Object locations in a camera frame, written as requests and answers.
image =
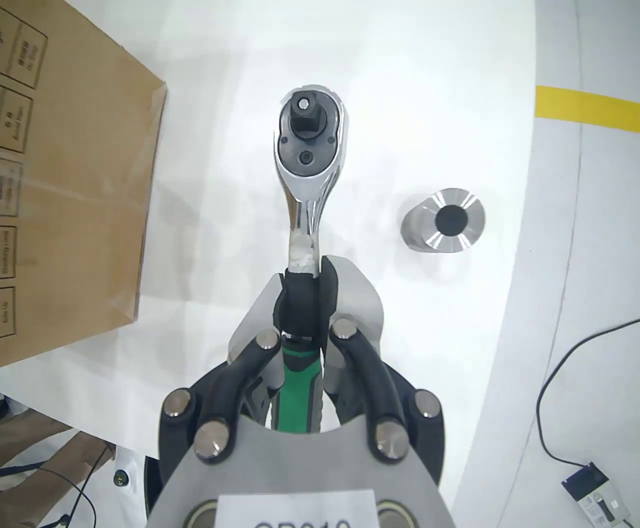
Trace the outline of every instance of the electrical cable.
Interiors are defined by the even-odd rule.
[[[585,464],[580,464],[579,462],[572,462],[570,460],[565,460],[563,458],[558,458],[557,456],[551,454],[551,452],[547,448],[547,445],[545,443],[545,439],[544,439],[544,437],[542,435],[542,423],[540,422],[540,404],[542,403],[542,397],[545,395],[545,392],[547,391],[547,387],[553,381],[553,379],[555,378],[555,376],[558,373],[558,371],[566,363],[567,359],[569,359],[571,357],[571,354],[573,354],[576,350],[578,350],[582,345],[584,345],[585,343],[588,343],[592,339],[596,339],[597,337],[601,337],[603,335],[607,335],[608,333],[611,333],[611,332],[616,332],[617,330],[622,330],[623,328],[626,328],[626,327],[631,326],[632,324],[636,324],[636,323],[640,323],[640,319],[634,319],[633,321],[629,321],[627,323],[619,324],[618,326],[614,326],[613,328],[609,328],[608,330],[602,330],[601,332],[594,333],[594,334],[590,335],[589,337],[586,337],[582,341],[580,341],[580,342],[576,343],[575,345],[573,345],[571,347],[571,350],[569,350],[569,352],[567,352],[564,355],[564,357],[560,360],[560,362],[558,363],[556,368],[553,370],[551,375],[548,377],[548,379],[545,382],[545,384],[542,386],[542,389],[540,390],[540,394],[538,395],[538,401],[536,402],[536,422],[538,423],[538,436],[540,438],[540,444],[542,444],[542,449],[544,449],[545,453],[547,453],[554,460],[557,460],[558,462],[562,462],[564,464],[569,464],[569,465],[572,465],[572,466],[587,467]]]
[[[34,469],[39,469],[42,464],[44,464],[44,462],[34,462],[33,464],[27,464],[24,466],[3,467],[0,468],[0,478],[8,477],[10,475],[18,475],[27,471],[33,471]]]
[[[47,473],[51,473],[53,475],[56,475],[58,477],[60,477],[62,480],[66,481],[68,484],[71,484],[76,491],[78,492],[78,499],[80,497],[84,497],[86,499],[86,501],[89,503],[89,506],[91,506],[91,509],[93,511],[93,528],[95,528],[97,522],[98,522],[98,516],[95,512],[95,506],[93,505],[93,503],[91,502],[91,499],[89,499],[89,497],[87,497],[84,494],[84,488],[81,490],[80,488],[78,488],[72,481],[70,481],[67,477],[65,477],[64,475],[61,475],[60,473],[56,473],[55,471],[52,471],[51,469],[47,469],[44,467],[39,467],[37,468],[38,471],[46,471]],[[40,528],[54,528],[56,526],[59,526],[59,524],[61,523],[61,521],[65,518],[65,517],[69,517],[69,521],[67,522],[67,526],[69,524],[69,522],[71,522],[70,516],[69,515],[63,515],[62,517],[60,517],[60,519],[58,519],[56,522],[51,523],[51,524],[47,524],[45,526],[41,526]]]
[[[98,463],[102,459],[103,455],[107,452],[107,449],[109,449],[109,444],[106,444],[104,446],[104,449],[100,453],[100,456],[95,460],[95,462],[93,463],[93,466],[91,467],[91,470],[89,471],[89,474],[86,476],[86,479],[84,480],[84,484],[82,485],[82,488],[80,488],[80,493],[78,493],[76,501],[74,502],[74,507],[71,509],[71,513],[69,514],[69,522],[67,523],[67,528],[69,526],[71,526],[71,521],[74,518],[74,513],[76,513],[76,508],[78,506],[78,502],[80,502],[80,497],[82,495],[84,495],[84,489],[86,488],[86,485],[89,482],[89,479],[91,478],[91,475],[93,475],[93,472],[98,467]]]

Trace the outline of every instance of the brown cardboard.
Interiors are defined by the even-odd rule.
[[[0,365],[135,320],[165,94],[64,0],[0,0]]]

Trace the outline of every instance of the ratchet wrench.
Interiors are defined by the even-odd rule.
[[[320,430],[318,235],[324,205],[344,163],[347,130],[342,101],[324,86],[304,86],[282,100],[273,152],[291,232],[289,261],[274,311],[274,323],[282,331],[285,382],[271,407],[271,426],[280,431]]]

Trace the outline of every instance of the wrench handle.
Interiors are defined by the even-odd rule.
[[[317,433],[322,417],[320,350],[296,352],[285,343],[282,355],[285,381],[271,405],[271,428],[284,433]]]

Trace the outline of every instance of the white table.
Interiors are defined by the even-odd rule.
[[[350,117],[321,251],[350,258],[367,275],[385,308],[383,358],[442,400],[441,490],[451,504],[518,242],[534,107],[533,2],[72,4],[169,87],[140,318],[0,369],[0,392],[157,455],[165,395],[224,361],[232,332],[286,265],[272,130],[285,93],[320,83]],[[482,238],[455,255],[409,250],[404,214],[446,187],[483,201]]]

